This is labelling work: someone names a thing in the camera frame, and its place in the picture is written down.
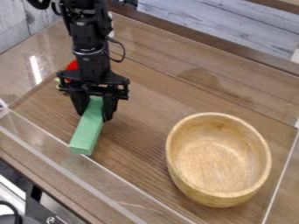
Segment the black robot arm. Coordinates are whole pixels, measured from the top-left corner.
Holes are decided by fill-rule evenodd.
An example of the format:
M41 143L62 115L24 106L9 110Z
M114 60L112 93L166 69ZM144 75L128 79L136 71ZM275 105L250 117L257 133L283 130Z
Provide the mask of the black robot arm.
M108 15L105 0L26 0L37 10L52 9L62 18L66 32L72 39L72 54L76 58L74 69L60 70L58 90L69 94L72 105L81 116L88 108L90 97L102 100L101 113L106 122L117 111L117 102L128 99L129 79L114 73L108 42L124 45L109 37L113 31L112 18Z

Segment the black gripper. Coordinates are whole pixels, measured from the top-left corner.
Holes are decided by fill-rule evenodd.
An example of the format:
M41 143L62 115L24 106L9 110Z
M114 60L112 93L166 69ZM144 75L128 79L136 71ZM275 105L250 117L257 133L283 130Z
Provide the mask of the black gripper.
M73 49L72 52L78 63L74 83L69 85L73 107L82 116L89 95L102 96L102 119L108 122L117 111L117 100L128 99L129 79L110 69L110 61L118 63L120 59L112 59L105 49Z

